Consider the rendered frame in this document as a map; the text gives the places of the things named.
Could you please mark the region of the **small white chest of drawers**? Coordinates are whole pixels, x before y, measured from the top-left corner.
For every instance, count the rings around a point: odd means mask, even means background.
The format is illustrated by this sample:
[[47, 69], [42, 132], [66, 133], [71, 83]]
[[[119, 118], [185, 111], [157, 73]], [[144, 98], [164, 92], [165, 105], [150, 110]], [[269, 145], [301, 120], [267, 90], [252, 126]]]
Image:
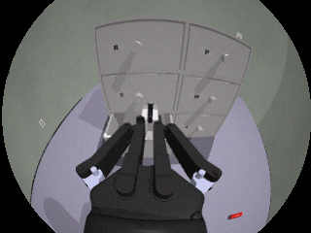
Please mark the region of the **small white chest of drawers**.
[[[117, 70], [117, 71], [107, 71], [107, 72], [101, 72], [100, 71], [98, 52], [97, 52], [97, 43], [96, 43], [96, 29], [106, 27], [109, 25], [121, 24], [121, 23], [126, 23], [126, 22], [136, 22], [136, 21], [177, 22], [177, 23], [182, 23], [184, 25], [183, 43], [182, 43], [182, 52], [181, 52], [181, 60], [180, 60], [179, 71], [177, 71], [177, 70], [162, 70], [162, 69], [131, 69], [131, 70]], [[218, 77], [218, 76], [213, 76], [213, 75], [184, 71], [186, 51], [187, 51], [187, 43], [188, 43], [188, 35], [189, 35], [189, 25], [204, 28], [204, 29], [207, 29], [207, 30], [210, 30], [213, 32], [217, 32], [221, 35], [227, 36], [228, 38], [230, 38], [236, 42], [241, 43], [242, 45], [244, 45], [245, 47], [250, 49], [250, 55], [249, 55], [248, 63], [247, 63], [246, 70], [245, 70], [245, 73], [244, 73], [244, 76], [243, 76], [243, 79], [241, 82], [234, 81], [234, 80], [227, 79], [227, 78]], [[214, 26], [202, 23], [202, 22], [184, 19], [184, 18], [178, 18], [178, 17], [159, 17], [159, 16], [124, 17], [124, 18], [118, 18], [118, 19], [113, 19], [113, 20], [108, 20], [108, 21], [104, 21], [101, 23], [97, 23], [97, 24], [92, 25], [92, 42], [93, 42], [93, 51], [94, 51], [94, 58], [95, 58], [95, 65], [96, 65], [98, 80], [100, 83], [102, 95], [104, 98], [104, 102], [105, 102], [109, 117], [111, 116], [112, 113], [142, 113], [142, 111], [110, 111], [110, 107], [108, 104], [108, 100], [106, 97], [106, 93], [105, 93], [105, 89], [104, 89], [104, 85], [103, 85], [103, 81], [102, 81], [103, 75], [116, 74], [116, 73], [132, 73], [132, 72], [177, 73], [178, 74], [178, 81], [177, 81], [177, 87], [176, 87], [176, 95], [175, 95], [175, 101], [174, 101], [174, 106], [173, 106], [173, 112], [157, 112], [157, 113], [158, 114], [172, 114], [173, 123], [174, 123], [174, 119], [175, 119], [176, 114], [225, 115], [225, 118], [224, 118], [223, 122], [221, 123], [220, 127], [218, 128], [218, 130], [216, 131], [215, 135], [210, 135], [210, 136], [216, 136], [216, 134], [218, 133], [218, 131], [222, 127], [223, 123], [225, 122], [225, 119], [227, 118], [231, 108], [233, 107], [235, 100], [236, 100], [236, 98], [240, 92], [241, 87], [242, 87], [242, 84], [245, 80], [245, 77], [246, 77], [246, 74], [247, 74], [247, 71], [249, 68], [249, 64], [251, 61], [252, 52], [253, 52], [253, 46], [251, 46], [250, 44], [241, 40], [240, 38], [226, 32], [226, 31], [223, 31], [222, 29], [219, 29], [217, 27], [214, 27]], [[178, 100], [179, 100], [179, 95], [180, 95], [180, 89], [181, 89], [183, 74], [196, 75], [196, 76], [202, 76], [202, 77], [224, 80], [224, 81], [228, 81], [228, 82], [232, 82], [232, 83], [238, 83], [240, 86], [238, 88], [238, 91], [235, 95], [235, 98], [234, 98], [227, 114], [224, 114], [224, 113], [177, 112], [177, 105], [178, 105]], [[188, 138], [190, 138], [190, 137], [210, 137], [210, 136], [188, 136]]]

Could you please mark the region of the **grey drawer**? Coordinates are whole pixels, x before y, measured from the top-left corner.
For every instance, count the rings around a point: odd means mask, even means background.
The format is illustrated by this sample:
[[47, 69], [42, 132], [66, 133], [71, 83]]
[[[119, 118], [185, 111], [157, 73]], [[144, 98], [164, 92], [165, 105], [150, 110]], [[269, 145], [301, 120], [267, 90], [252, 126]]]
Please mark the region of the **grey drawer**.
[[174, 123], [187, 137], [210, 136], [215, 135], [224, 118], [225, 115], [176, 114]]
[[219, 33], [189, 25], [184, 71], [241, 82], [250, 49]]
[[103, 75], [102, 81], [110, 111], [142, 111], [154, 101], [158, 112], [173, 112], [178, 74], [116, 73]]
[[[107, 141], [114, 134], [114, 132], [117, 131], [124, 123], [129, 122], [131, 123], [131, 125], [136, 124], [136, 118], [141, 114], [142, 113], [112, 113], [104, 134], [105, 141]], [[173, 123], [172, 114], [158, 114], [158, 115], [161, 116], [162, 124], [167, 125], [168, 123]], [[143, 158], [154, 158], [152, 134], [153, 134], [153, 124], [148, 123]], [[169, 147], [168, 143], [166, 142], [166, 139], [165, 143], [170, 158], [172, 149]]]
[[100, 71], [179, 71], [183, 33], [182, 23], [164, 21], [137, 21], [98, 28], [96, 43]]
[[206, 78], [183, 74], [177, 112], [227, 114], [240, 85]]

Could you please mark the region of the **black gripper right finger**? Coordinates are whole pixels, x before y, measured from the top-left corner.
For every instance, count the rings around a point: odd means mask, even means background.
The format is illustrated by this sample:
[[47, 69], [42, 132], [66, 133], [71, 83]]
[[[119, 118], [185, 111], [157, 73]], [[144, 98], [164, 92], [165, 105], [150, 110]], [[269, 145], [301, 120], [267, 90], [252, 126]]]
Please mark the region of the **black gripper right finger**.
[[166, 142], [195, 187], [205, 194], [219, 180], [222, 170], [207, 161], [185, 134], [174, 123], [162, 124], [153, 107], [153, 136], [155, 154], [155, 194], [160, 199], [170, 198], [175, 190]]

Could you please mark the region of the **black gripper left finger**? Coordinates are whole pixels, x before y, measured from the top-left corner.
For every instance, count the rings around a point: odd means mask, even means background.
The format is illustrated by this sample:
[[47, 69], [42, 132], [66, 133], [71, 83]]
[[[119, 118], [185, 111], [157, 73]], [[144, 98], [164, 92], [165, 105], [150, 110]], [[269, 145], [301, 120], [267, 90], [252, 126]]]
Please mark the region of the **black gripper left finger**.
[[124, 123], [92, 157], [76, 167], [77, 174], [86, 186], [92, 189], [104, 181], [129, 146], [118, 174], [116, 189], [122, 197], [133, 196], [138, 166], [143, 164], [147, 127], [148, 105], [144, 105], [142, 115], [136, 118], [136, 124]]

